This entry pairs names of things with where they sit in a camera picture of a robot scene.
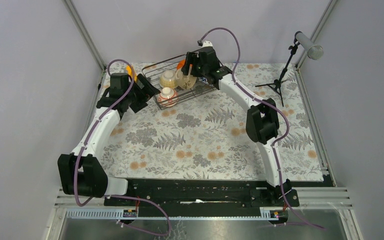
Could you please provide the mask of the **black wire dish rack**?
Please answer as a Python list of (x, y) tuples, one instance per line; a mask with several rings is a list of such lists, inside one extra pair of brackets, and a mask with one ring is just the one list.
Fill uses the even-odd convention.
[[(186, 58), (186, 54), (176, 55), (174, 57), (161, 60), (149, 65), (144, 66), (141, 69), (141, 74), (147, 78), (147, 80), (157, 89), (162, 90), (163, 86), (160, 84), (160, 77), (165, 71), (175, 71), (177, 65), (183, 59)], [(190, 89), (183, 89), (180, 86), (177, 86), (175, 89), (177, 96), (174, 97), (174, 103), (169, 104), (169, 100), (158, 100), (158, 95), (153, 97), (156, 105), (160, 110), (165, 110), (167, 108), (173, 107), (176, 104), (181, 104), (187, 101), (190, 101), (194, 98), (202, 96), (204, 94), (210, 93), (216, 90), (212, 85), (205, 84), (197, 80), (194, 86)]]

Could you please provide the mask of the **cream white bowl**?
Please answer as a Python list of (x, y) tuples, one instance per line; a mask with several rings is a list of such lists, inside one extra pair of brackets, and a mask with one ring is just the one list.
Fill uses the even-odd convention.
[(192, 89), (197, 82), (197, 77), (192, 75), (192, 65), (190, 65), (187, 75), (184, 75), (182, 68), (178, 66), (175, 72), (175, 80), (180, 88), (184, 90)]

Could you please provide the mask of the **blue patterned bowl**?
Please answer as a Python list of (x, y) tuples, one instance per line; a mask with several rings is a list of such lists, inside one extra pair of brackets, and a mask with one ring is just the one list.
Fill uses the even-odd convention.
[(199, 77), (197, 80), (206, 86), (216, 88), (216, 85), (215, 85), (216, 80), (214, 78), (208, 79), (208, 78), (202, 76), (202, 77)]

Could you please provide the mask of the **red patterned white bowl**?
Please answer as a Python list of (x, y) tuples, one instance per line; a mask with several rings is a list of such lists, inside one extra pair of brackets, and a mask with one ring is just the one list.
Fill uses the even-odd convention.
[(157, 96), (157, 103), (163, 107), (172, 107), (179, 101), (178, 92), (170, 87), (164, 87)]

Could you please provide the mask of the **orange bowl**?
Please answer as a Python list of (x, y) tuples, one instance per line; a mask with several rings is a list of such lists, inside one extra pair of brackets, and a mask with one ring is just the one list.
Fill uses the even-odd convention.
[(177, 70), (182, 69), (182, 67), (185, 65), (185, 62), (186, 62), (185, 59), (181, 60), (181, 61), (177, 64), (176, 69), (177, 69)]

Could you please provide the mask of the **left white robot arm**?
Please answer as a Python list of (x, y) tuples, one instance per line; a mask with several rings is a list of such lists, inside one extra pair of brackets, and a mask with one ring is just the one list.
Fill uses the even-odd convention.
[(61, 154), (57, 166), (62, 190), (67, 195), (101, 198), (116, 195), (124, 206), (132, 204), (135, 192), (124, 178), (109, 177), (100, 164), (109, 137), (124, 113), (139, 112), (160, 90), (142, 74), (131, 80), (128, 73), (110, 75), (109, 87), (96, 104), (93, 120), (79, 144)]

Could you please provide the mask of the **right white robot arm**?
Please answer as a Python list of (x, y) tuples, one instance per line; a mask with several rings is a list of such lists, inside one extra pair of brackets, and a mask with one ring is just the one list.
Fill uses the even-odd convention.
[(207, 82), (232, 98), (246, 113), (245, 130), (251, 141), (256, 143), (263, 160), (265, 180), (268, 183), (267, 201), (273, 206), (281, 205), (287, 199), (291, 186), (283, 178), (283, 169), (277, 142), (279, 136), (279, 116), (283, 113), (275, 102), (261, 99), (236, 79), (234, 72), (219, 61), (212, 46), (203, 46), (187, 52), (181, 71)]

